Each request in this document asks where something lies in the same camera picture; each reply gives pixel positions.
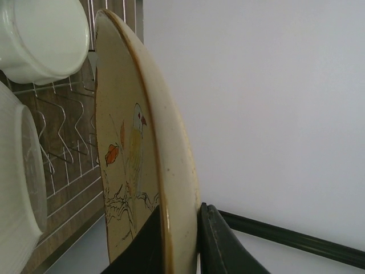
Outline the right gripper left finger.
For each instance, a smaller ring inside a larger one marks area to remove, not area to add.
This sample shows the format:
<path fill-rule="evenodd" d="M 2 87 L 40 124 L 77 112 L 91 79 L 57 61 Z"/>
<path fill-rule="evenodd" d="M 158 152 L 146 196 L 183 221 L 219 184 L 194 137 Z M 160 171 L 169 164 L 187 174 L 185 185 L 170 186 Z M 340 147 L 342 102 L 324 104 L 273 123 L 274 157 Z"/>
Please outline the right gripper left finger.
<path fill-rule="evenodd" d="M 164 273 L 160 207 L 151 213 L 128 248 L 102 274 Z"/>

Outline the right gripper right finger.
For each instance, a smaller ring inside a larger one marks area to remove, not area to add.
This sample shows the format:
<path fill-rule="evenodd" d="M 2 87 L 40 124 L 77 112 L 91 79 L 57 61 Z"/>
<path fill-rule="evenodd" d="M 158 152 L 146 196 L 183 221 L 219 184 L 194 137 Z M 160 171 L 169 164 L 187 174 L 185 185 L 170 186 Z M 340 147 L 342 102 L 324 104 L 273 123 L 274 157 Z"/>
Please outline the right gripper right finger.
<path fill-rule="evenodd" d="M 201 273 L 268 273 L 241 244 L 217 208 L 200 208 Z"/>

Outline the bird painted round plate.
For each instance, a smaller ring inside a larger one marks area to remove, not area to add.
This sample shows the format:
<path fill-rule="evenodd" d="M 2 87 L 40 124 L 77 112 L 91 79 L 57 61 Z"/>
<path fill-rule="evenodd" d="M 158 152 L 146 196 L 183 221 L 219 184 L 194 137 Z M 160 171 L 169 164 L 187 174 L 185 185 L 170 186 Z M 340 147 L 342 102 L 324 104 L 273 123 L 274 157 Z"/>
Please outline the bird painted round plate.
<path fill-rule="evenodd" d="M 164 273 L 195 273 L 200 195 L 184 123 L 152 55 L 115 13 L 95 19 L 95 126 L 109 261 L 160 207 Z"/>

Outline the patterned round plate orange rim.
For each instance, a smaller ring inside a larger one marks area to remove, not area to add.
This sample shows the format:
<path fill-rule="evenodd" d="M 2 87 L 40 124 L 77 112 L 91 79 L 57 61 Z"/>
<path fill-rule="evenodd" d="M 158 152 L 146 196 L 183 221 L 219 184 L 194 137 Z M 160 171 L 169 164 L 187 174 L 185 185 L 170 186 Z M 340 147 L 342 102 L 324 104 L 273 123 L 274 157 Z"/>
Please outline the patterned round plate orange rim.
<path fill-rule="evenodd" d="M 21 273 L 46 228 L 46 183 L 34 119 L 1 84 L 1 273 Z"/>

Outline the metal wire dish rack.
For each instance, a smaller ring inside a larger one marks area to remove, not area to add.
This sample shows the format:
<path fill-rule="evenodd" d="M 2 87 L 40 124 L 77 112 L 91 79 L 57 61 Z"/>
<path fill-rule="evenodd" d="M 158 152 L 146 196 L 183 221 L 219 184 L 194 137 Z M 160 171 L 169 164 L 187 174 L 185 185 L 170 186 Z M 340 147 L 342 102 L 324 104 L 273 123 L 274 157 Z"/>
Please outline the metal wire dish rack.
<path fill-rule="evenodd" d="M 45 273 L 103 215 L 95 135 L 96 54 L 90 43 L 79 71 L 37 86 L 4 83 L 34 117 L 46 179 L 47 228 L 23 268 Z"/>

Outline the white scalloped bowl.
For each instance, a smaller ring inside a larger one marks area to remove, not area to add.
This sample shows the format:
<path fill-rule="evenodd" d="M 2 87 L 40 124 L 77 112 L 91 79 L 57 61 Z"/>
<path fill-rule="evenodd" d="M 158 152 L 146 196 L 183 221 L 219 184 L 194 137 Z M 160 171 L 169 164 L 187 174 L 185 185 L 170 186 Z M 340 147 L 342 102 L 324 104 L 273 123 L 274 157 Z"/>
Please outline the white scalloped bowl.
<path fill-rule="evenodd" d="M 1 71 L 45 85 L 76 73 L 90 45 L 80 1 L 1 1 Z"/>

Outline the black aluminium frame rail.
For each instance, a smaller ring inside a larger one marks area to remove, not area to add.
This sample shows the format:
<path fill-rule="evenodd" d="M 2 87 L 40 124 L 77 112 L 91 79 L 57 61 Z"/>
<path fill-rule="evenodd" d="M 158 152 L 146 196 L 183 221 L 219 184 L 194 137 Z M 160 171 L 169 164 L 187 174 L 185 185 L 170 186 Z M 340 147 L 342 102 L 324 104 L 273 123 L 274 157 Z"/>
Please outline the black aluminium frame rail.
<path fill-rule="evenodd" d="M 358 249 L 222 210 L 220 210 L 219 213 L 224 218 L 228 226 L 235 231 L 273 241 L 287 247 L 296 248 L 301 251 L 325 257 L 356 268 L 364 269 L 364 252 Z"/>

